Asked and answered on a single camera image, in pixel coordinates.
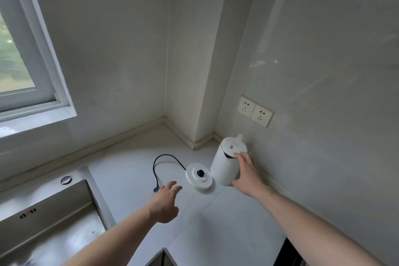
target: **wall outlet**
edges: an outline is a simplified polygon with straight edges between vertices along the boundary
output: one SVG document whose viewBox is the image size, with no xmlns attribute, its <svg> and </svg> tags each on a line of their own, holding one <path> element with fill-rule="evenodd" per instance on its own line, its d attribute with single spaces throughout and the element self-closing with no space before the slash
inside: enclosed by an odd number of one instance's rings
<svg viewBox="0 0 399 266">
<path fill-rule="evenodd" d="M 263 127 L 269 125 L 270 119 L 273 117 L 273 113 L 260 105 L 255 106 L 251 119 L 258 122 Z"/>
<path fill-rule="evenodd" d="M 237 110 L 240 113 L 243 113 L 247 117 L 251 117 L 253 109 L 255 108 L 255 103 L 252 102 L 251 100 L 248 100 L 245 97 L 241 97 L 240 102 L 238 103 L 238 108 Z"/>
</svg>

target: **window sill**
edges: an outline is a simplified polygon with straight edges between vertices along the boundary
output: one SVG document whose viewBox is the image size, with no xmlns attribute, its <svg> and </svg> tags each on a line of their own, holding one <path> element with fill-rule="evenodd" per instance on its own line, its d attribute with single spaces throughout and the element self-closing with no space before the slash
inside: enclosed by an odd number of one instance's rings
<svg viewBox="0 0 399 266">
<path fill-rule="evenodd" d="M 75 109 L 70 106 L 63 106 L 24 117 L 6 120 L 0 122 L 0 138 L 22 133 L 30 129 L 72 117 L 76 117 Z"/>
</svg>

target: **sink basin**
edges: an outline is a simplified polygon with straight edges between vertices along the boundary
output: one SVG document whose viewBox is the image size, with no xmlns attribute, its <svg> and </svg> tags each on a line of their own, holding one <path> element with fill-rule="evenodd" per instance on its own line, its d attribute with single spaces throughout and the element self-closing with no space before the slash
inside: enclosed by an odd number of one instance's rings
<svg viewBox="0 0 399 266">
<path fill-rule="evenodd" d="M 88 169 L 69 175 L 0 203 L 1 266 L 62 265 L 115 225 Z"/>
</svg>

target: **person's right arm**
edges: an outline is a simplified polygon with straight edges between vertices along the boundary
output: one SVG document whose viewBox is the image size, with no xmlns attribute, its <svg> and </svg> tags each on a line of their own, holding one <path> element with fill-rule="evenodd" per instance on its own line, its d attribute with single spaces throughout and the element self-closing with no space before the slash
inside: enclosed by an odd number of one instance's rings
<svg viewBox="0 0 399 266">
<path fill-rule="evenodd" d="M 236 154 L 236 157 L 240 162 L 240 178 L 233 181 L 233 186 L 262 204 L 307 264 L 382 266 L 334 226 L 265 185 L 248 154 Z"/>
</svg>

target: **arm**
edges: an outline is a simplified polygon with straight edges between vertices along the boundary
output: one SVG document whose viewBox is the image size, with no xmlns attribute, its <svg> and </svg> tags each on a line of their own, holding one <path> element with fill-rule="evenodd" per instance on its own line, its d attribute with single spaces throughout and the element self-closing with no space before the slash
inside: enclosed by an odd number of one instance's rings
<svg viewBox="0 0 399 266">
<path fill-rule="evenodd" d="M 334 226 L 265 185 L 248 154 L 236 157 L 241 176 L 233 181 L 234 187 L 262 204 L 310 266 L 382 265 Z"/>
<path fill-rule="evenodd" d="M 174 202 L 182 187 L 172 189 L 175 184 L 175 181 L 171 181 L 161 186 L 147 205 L 100 235 L 63 266 L 127 265 L 155 223 L 168 223 L 177 217 L 179 208 L 174 206 Z"/>
</svg>

